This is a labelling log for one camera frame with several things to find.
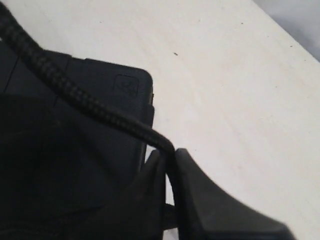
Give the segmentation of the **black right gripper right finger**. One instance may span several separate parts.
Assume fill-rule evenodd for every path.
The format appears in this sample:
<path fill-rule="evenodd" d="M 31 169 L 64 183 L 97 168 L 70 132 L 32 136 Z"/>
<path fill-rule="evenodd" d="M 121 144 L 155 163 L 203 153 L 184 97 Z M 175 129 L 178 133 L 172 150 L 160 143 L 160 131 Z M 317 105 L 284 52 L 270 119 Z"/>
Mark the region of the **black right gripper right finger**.
<path fill-rule="evenodd" d="M 282 222 L 233 198 L 216 185 L 186 149 L 175 152 L 174 204 L 181 240 L 293 240 Z"/>

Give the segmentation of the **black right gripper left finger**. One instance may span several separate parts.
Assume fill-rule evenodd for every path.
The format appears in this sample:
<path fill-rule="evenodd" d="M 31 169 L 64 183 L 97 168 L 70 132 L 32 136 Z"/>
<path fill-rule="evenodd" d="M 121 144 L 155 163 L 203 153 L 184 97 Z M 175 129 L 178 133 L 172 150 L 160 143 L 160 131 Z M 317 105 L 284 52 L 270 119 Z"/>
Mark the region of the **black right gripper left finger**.
<path fill-rule="evenodd" d="M 99 214 L 94 238 L 161 240 L 165 197 L 165 161 L 154 150 L 132 185 Z"/>

